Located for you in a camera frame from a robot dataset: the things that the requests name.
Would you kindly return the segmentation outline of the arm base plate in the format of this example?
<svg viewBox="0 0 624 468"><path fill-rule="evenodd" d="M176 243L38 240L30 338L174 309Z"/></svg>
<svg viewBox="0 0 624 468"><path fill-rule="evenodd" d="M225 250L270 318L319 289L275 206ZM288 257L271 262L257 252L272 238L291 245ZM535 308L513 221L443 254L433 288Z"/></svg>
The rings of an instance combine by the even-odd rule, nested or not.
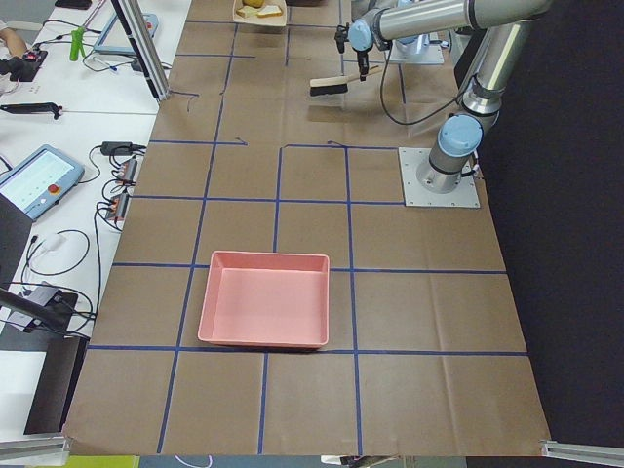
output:
<svg viewBox="0 0 624 468"><path fill-rule="evenodd" d="M478 209L481 206L470 161L455 175L430 165L430 148L399 147L404 204L411 208Z"/></svg>

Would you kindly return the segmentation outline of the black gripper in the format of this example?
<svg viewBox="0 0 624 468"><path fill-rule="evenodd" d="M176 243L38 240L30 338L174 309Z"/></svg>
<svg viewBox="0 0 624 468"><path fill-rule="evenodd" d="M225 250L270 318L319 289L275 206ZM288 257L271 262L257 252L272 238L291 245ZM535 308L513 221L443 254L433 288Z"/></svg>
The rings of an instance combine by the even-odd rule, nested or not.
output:
<svg viewBox="0 0 624 468"><path fill-rule="evenodd" d="M359 79L365 81L370 72L369 52L373 46L371 27L365 21L338 25L333 38L340 54L345 52L346 43L351 44L357 55Z"/></svg>

